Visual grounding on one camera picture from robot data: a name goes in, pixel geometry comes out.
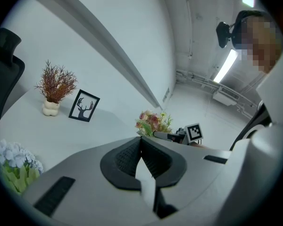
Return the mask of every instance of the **pink flower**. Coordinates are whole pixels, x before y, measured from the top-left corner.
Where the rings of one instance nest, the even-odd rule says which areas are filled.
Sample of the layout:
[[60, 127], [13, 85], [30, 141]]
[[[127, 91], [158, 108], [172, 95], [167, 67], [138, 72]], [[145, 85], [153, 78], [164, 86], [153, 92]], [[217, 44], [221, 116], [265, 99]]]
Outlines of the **pink flower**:
[[139, 122], [137, 122], [136, 125], [135, 125], [135, 127], [136, 127], [136, 128], [142, 128], [142, 124], [139, 123]]
[[148, 117], [148, 121], [155, 123], [158, 122], [158, 115], [157, 114], [152, 114]]
[[142, 113], [140, 114], [140, 120], [146, 121], [147, 118], [148, 118], [148, 116], [146, 115], [146, 113], [142, 112]]
[[155, 130], [157, 130], [159, 128], [159, 122], [158, 121], [153, 122], [153, 128]]

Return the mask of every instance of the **white flower pot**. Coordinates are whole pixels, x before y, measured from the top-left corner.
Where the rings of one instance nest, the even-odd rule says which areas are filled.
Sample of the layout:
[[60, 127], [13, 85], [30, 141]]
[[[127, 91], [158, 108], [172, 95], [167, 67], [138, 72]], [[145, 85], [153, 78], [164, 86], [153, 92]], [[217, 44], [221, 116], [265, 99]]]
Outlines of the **white flower pot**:
[[56, 116], [58, 114], [58, 109], [60, 107], [60, 103], [48, 102], [47, 98], [44, 98], [44, 103], [42, 104], [42, 112], [44, 115], [52, 115]]

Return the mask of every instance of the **pipe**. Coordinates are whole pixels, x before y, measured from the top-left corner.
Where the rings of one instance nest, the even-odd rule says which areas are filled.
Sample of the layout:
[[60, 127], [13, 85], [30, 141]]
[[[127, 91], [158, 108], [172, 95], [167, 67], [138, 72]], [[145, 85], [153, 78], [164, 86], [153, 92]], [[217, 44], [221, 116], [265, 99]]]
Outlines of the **pipe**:
[[195, 79], [195, 78], [192, 78], [191, 80], [196, 82], [196, 83], [199, 83], [199, 84], [204, 84], [204, 85], [209, 86], [209, 87], [214, 88], [214, 89], [219, 89], [218, 86], [211, 85], [211, 84], [204, 82], [204, 81], [199, 81], [198, 79]]
[[255, 82], [252, 83], [251, 85], [248, 85], [250, 88], [244, 89], [244, 91], [242, 91], [241, 93], [245, 94], [247, 92], [249, 92], [252, 88], [255, 87], [256, 84], [258, 84], [260, 81], [263, 80], [263, 78], [265, 77], [265, 74], [260, 74], [255, 78]]
[[190, 10], [190, 3], [189, 0], [185, 0], [187, 3], [187, 9], [189, 14], [189, 22], [190, 22], [190, 52], [189, 52], [189, 60], [191, 59], [192, 55], [192, 18], [191, 18], [191, 10]]
[[252, 115], [247, 113], [245, 110], [244, 110], [244, 107], [239, 105], [239, 104], [236, 104], [236, 106], [238, 107], [237, 111], [240, 112], [242, 115], [246, 116], [247, 118], [251, 119], [252, 118]]
[[[206, 78], [206, 77], [203, 77], [203, 76], [201, 76], [201, 75], [195, 74], [195, 73], [192, 73], [192, 76], [201, 77], [201, 78], [204, 78], [205, 80], [208, 80], [208, 81], [211, 81], [211, 82], [215, 83], [213, 80], [208, 79], [208, 78]], [[206, 83], [206, 84], [207, 84], [208, 86], [210, 85], [210, 86], [213, 86], [213, 87], [215, 87], [215, 88], [219, 88], [220, 86], [225, 87], [225, 88], [227, 88], [228, 90], [232, 91], [233, 93], [239, 95], [239, 96], [242, 97], [243, 99], [247, 100], [247, 101], [250, 102], [252, 105], [254, 105], [254, 106], [256, 106], [256, 107], [258, 106], [256, 103], [254, 103], [254, 102], [252, 102], [251, 100], [247, 99], [247, 98], [246, 98], [245, 96], [243, 96], [242, 94], [238, 93], [237, 91], [235, 91], [235, 90], [233, 90], [233, 89], [231, 89], [231, 88], [229, 88], [229, 87], [227, 87], [227, 86], [225, 86], [225, 85], [223, 85], [223, 84], [218, 83], [219, 86], [211, 85], [211, 84], [208, 84], [208, 83]]]

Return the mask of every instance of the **white flower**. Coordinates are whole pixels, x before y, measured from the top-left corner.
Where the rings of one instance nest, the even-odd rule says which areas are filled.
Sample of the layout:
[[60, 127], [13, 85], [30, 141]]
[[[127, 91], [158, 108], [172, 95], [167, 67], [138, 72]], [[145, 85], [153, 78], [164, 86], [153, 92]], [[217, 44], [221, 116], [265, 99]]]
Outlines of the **white flower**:
[[1, 140], [0, 141], [0, 164], [4, 164], [5, 162], [5, 157], [4, 157], [4, 152], [6, 150], [6, 146], [7, 146], [7, 143], [6, 143], [6, 140]]
[[36, 160], [34, 162], [34, 165], [35, 165], [36, 169], [39, 170], [40, 174], [43, 173], [43, 171], [44, 171], [43, 165], [42, 165], [42, 163], [39, 160]]
[[147, 116], [149, 116], [149, 115], [152, 115], [153, 112], [152, 112], [151, 110], [146, 110], [145, 114], [146, 114]]
[[18, 143], [9, 143], [8, 144], [8, 149], [12, 151], [13, 155], [19, 155], [20, 153], [20, 148]]
[[14, 159], [14, 155], [13, 155], [11, 150], [6, 150], [5, 157], [6, 157], [7, 160], [13, 160]]
[[23, 154], [26, 157], [28, 163], [33, 163], [36, 159], [35, 156], [27, 149], [24, 149]]
[[25, 162], [25, 157], [23, 155], [16, 155], [12, 160], [9, 160], [9, 165], [11, 167], [18, 167], [21, 168]]

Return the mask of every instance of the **picture frame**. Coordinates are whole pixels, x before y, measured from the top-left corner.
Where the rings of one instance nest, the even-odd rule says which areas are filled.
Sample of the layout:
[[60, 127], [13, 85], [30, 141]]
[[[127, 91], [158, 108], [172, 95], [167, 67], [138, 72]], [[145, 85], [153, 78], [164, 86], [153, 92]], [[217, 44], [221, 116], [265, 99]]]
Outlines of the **picture frame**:
[[89, 122], [99, 101], [100, 98], [80, 89], [72, 105], [69, 118]]

